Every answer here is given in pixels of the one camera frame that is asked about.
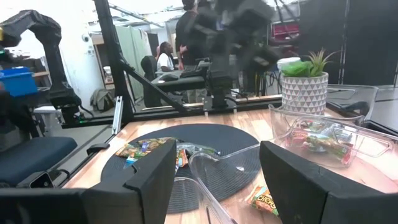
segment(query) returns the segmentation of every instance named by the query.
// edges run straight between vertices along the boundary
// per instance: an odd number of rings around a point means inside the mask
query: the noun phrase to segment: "plant pot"
[[[326,109],[329,74],[320,77],[282,75],[282,105],[287,111],[323,115]]]

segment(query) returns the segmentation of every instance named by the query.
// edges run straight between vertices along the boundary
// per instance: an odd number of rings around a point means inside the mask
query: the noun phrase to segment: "white shirt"
[[[163,66],[168,67],[171,70],[174,70],[172,59],[169,56],[167,56],[167,54],[165,53],[162,53],[159,56],[159,59],[157,59],[157,71],[161,72]]]

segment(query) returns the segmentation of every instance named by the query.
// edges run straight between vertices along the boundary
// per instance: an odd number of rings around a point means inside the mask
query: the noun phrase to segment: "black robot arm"
[[[61,41],[61,27],[52,18],[41,15],[35,10],[24,10],[6,21],[0,23],[0,46],[15,47],[21,41],[21,34],[26,30],[32,31],[37,40],[42,43],[52,86],[49,99],[56,109],[61,109],[66,123],[79,122],[81,116],[80,98],[68,84],[63,69],[59,43]]]

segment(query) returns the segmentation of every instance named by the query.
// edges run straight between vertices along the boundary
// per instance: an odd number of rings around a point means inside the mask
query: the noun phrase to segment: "blue container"
[[[17,68],[16,70],[18,70],[19,73],[13,73],[14,71],[9,73],[8,71],[10,70],[14,69],[7,70],[7,75],[4,75],[4,70],[0,71],[3,74],[3,76],[0,76],[0,82],[3,82],[6,90],[9,91],[12,96],[37,93],[37,86],[33,79],[33,73],[29,72],[28,68]]]

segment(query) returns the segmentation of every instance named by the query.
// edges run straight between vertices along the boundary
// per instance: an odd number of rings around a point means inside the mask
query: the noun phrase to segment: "black chair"
[[[141,67],[145,72],[144,77],[150,82],[156,78],[157,62],[154,56],[145,56],[141,60]],[[147,108],[162,106],[160,96],[156,91],[144,85],[144,103]]]
[[[6,91],[0,91],[0,134],[19,129],[27,136],[0,152],[0,184],[15,187],[34,172],[52,171],[77,147],[72,138],[38,137],[32,115]]]

